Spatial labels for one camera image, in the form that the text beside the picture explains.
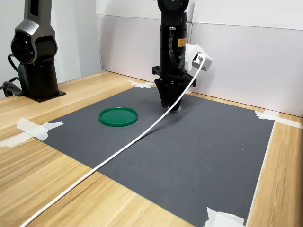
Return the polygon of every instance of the white wall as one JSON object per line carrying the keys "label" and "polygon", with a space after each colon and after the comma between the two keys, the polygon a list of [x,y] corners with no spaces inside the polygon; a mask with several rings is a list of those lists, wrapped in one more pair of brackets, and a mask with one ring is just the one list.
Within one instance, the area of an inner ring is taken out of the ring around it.
{"label": "white wall", "polygon": [[[187,21],[192,20],[196,0],[189,0]],[[153,0],[97,0],[97,15],[161,19],[157,1]]]}
{"label": "white wall", "polygon": [[301,0],[196,0],[191,44],[214,62],[194,90],[303,116],[302,9]]}
{"label": "white wall", "polygon": [[303,29],[302,0],[196,0],[193,21]]}
{"label": "white wall", "polygon": [[[7,56],[11,54],[14,30],[23,19],[24,0],[0,1],[0,84],[18,76]],[[59,83],[102,71],[96,0],[53,0],[51,25],[58,44],[55,67]]]}
{"label": "white wall", "polygon": [[159,65],[160,21],[132,17],[98,16],[103,69],[154,81]]}
{"label": "white wall", "polygon": [[[11,67],[7,56],[11,54],[10,43],[14,38],[15,28],[24,18],[24,1],[23,0],[5,0],[0,2],[0,84],[8,81],[18,74]],[[3,91],[0,91],[0,98],[5,97]]]}
{"label": "white wall", "polygon": [[193,91],[303,116],[302,40],[296,30],[193,24],[191,43],[214,60]]}
{"label": "white wall", "polygon": [[97,32],[96,0],[73,0],[81,76],[102,69]]}

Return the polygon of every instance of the white tape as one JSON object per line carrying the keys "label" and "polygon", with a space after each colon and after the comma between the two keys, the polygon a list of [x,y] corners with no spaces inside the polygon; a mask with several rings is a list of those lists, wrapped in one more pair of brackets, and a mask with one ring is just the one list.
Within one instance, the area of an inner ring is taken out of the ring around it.
{"label": "white tape", "polygon": [[272,121],[276,121],[276,122],[279,122],[282,124],[293,126],[293,127],[299,128],[299,129],[303,129],[303,126],[301,123],[278,117],[279,113],[276,111],[265,110],[264,112],[255,111],[255,113],[257,114],[259,119],[272,120]]}
{"label": "white tape", "polygon": [[42,127],[41,125],[37,125],[25,118],[19,119],[17,128],[42,141],[45,140],[48,136],[48,129]]}
{"label": "white tape", "polygon": [[181,111],[181,106],[179,106],[178,110],[172,111],[172,113],[177,113],[177,112],[180,112],[180,111]]}
{"label": "white tape", "polygon": [[134,82],[132,80],[128,80],[128,82],[131,82],[132,85],[136,85],[136,87],[140,87],[140,88],[151,88],[152,85],[154,84],[154,83],[151,83],[151,82],[138,83],[138,82]]}
{"label": "white tape", "polygon": [[23,130],[24,132],[11,137],[5,141],[0,142],[0,148],[2,147],[14,147],[20,143],[23,143],[30,138],[36,137],[37,139],[43,141],[48,137],[48,131],[63,125],[63,122],[57,123],[44,123],[43,125],[37,125],[25,118],[19,119],[17,123],[17,128]]}
{"label": "white tape", "polygon": [[244,227],[244,219],[233,214],[216,212],[207,207],[208,220],[204,227]]}

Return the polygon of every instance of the black bracket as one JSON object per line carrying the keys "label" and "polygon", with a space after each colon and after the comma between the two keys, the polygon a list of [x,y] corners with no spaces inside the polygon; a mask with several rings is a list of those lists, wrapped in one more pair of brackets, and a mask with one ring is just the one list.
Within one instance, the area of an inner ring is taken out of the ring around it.
{"label": "black bracket", "polygon": [[[189,85],[190,81],[193,79],[188,73],[180,73],[178,75],[168,75],[160,73],[159,66],[152,67],[152,74],[160,76],[160,79],[155,80],[155,84],[158,88],[162,106],[169,107],[172,106],[180,95],[184,92],[185,88]],[[196,80],[190,87],[196,86]],[[181,100],[175,105],[171,110],[177,111],[179,109]]]}
{"label": "black bracket", "polygon": [[33,97],[26,96],[26,95],[25,95],[25,97],[26,97],[26,98],[29,98],[29,99],[31,99],[31,100],[34,100],[34,101],[36,101],[36,102],[38,102],[38,103],[42,103],[42,102],[45,102],[45,101],[48,101],[48,100],[51,100],[51,99],[53,99],[53,98],[57,98],[57,97],[60,97],[60,96],[64,96],[64,95],[66,95],[65,92],[59,91],[58,95],[53,96],[53,97],[50,97],[50,98],[39,98],[39,99],[35,99],[35,98],[33,98]]}

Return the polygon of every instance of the green plastic lid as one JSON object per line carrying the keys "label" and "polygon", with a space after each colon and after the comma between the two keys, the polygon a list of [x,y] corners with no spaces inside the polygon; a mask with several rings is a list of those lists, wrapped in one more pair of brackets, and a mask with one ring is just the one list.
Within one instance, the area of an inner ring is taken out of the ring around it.
{"label": "green plastic lid", "polygon": [[138,120],[138,113],[127,107],[113,107],[101,111],[99,119],[105,125],[123,127],[135,123]]}

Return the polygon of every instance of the robotic arm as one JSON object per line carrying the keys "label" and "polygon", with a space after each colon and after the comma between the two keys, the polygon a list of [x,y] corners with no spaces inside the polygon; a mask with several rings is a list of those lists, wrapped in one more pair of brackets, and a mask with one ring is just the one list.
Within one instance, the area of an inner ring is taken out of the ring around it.
{"label": "robotic arm", "polygon": [[51,11],[52,0],[25,0],[24,20],[15,29],[11,42],[12,53],[20,62],[17,72],[22,92],[11,82],[5,82],[6,96],[14,93],[43,102],[65,95],[58,89],[54,67],[57,43],[51,27]]}
{"label": "robotic arm", "polygon": [[[201,60],[197,58],[201,53],[205,57],[205,67],[208,70],[212,59],[209,58],[200,46],[188,45],[187,13],[189,0],[158,0],[161,11],[160,27],[160,66],[152,68],[152,74],[160,78],[155,80],[163,107],[172,106],[180,97],[192,80],[186,70],[191,71],[191,66],[199,68]],[[181,100],[172,109],[179,109]]]}

